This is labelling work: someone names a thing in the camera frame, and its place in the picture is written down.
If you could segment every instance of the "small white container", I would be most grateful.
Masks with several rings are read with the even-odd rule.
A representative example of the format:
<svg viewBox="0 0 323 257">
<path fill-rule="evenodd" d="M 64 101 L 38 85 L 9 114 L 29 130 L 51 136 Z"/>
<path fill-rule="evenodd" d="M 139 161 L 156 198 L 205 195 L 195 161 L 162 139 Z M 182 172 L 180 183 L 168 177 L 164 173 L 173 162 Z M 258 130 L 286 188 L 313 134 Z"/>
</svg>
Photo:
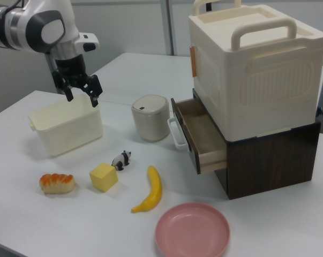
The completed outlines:
<svg viewBox="0 0 323 257">
<path fill-rule="evenodd" d="M 194 88 L 227 141 L 315 121 L 323 32 L 267 5 L 189 17 Z"/>
<path fill-rule="evenodd" d="M 31 128 L 37 131 L 46 151 L 56 156 L 88 143 L 103 134 L 99 106 L 92 107 L 86 94 L 77 95 L 33 111 Z"/>
<path fill-rule="evenodd" d="M 168 135 L 170 118 L 168 100 L 159 95 L 145 95 L 131 107 L 138 134 L 146 141 L 158 141 Z"/>
</svg>

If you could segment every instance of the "white table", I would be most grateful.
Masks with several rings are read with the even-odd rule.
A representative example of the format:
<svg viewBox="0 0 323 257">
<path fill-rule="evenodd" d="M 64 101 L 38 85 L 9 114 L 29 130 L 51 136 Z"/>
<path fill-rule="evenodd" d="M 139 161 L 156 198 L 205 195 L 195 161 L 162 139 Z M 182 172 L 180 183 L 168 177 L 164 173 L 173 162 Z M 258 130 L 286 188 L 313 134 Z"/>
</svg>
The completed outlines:
<svg viewBox="0 0 323 257">
<path fill-rule="evenodd" d="M 129 104 L 144 94 L 191 98 L 188 61 L 124 54 L 99 70 L 104 135 L 56 158 L 46 154 L 30 130 L 28 114 L 64 96 L 33 92 L 0 113 L 0 245 L 38 257 L 161 256 L 154 228 L 162 214 L 181 203 L 203 202 L 230 224 L 224 256 L 323 256 L 323 134 L 312 181 L 236 200 L 228 200 L 215 174 L 196 175 L 187 152 L 176 150 L 171 135 L 157 143 L 137 136 Z M 122 72 L 131 64 L 136 72 Z M 88 173 L 125 149 L 132 158 L 118 172 L 119 183 L 107 193 L 94 189 Z M 131 207 L 149 193 L 149 165 L 162 177 L 163 198 L 153 210 L 132 214 Z M 44 195 L 39 179 L 51 172 L 73 174 L 75 190 Z"/>
</svg>

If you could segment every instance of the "panda figurine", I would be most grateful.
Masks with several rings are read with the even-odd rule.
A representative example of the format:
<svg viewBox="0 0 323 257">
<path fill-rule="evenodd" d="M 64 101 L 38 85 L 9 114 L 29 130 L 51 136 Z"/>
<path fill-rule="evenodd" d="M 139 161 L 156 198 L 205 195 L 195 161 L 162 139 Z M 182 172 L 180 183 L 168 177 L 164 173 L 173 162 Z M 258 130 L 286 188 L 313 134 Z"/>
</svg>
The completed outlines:
<svg viewBox="0 0 323 257">
<path fill-rule="evenodd" d="M 116 170 L 123 170 L 123 166 L 127 166 L 129 164 L 128 161 L 130 156 L 131 152 L 123 151 L 123 153 L 114 158 L 111 166 L 115 167 Z"/>
</svg>

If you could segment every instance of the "toy bread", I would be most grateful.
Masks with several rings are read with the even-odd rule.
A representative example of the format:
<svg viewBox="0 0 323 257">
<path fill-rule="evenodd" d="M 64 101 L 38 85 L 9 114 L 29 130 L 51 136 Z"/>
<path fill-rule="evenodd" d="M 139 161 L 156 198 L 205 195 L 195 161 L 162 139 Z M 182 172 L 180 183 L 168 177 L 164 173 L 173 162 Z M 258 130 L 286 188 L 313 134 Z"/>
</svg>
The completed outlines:
<svg viewBox="0 0 323 257">
<path fill-rule="evenodd" d="M 41 190 L 46 194 L 64 194 L 74 189 L 76 182 L 72 175 L 45 174 L 40 178 Z"/>
</svg>

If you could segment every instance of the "banana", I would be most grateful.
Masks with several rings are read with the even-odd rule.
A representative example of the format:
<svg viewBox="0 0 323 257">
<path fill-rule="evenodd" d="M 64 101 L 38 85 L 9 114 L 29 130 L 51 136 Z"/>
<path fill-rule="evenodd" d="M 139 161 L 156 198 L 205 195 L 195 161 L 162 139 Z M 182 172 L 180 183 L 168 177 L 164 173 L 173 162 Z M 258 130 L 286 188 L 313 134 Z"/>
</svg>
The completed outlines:
<svg viewBox="0 0 323 257">
<path fill-rule="evenodd" d="M 140 211 L 149 211 L 153 209 L 161 200 L 162 197 L 162 183 L 160 175 L 155 167 L 148 167 L 148 176 L 151 180 L 151 192 L 140 205 L 131 209 L 132 213 L 138 213 Z"/>
</svg>

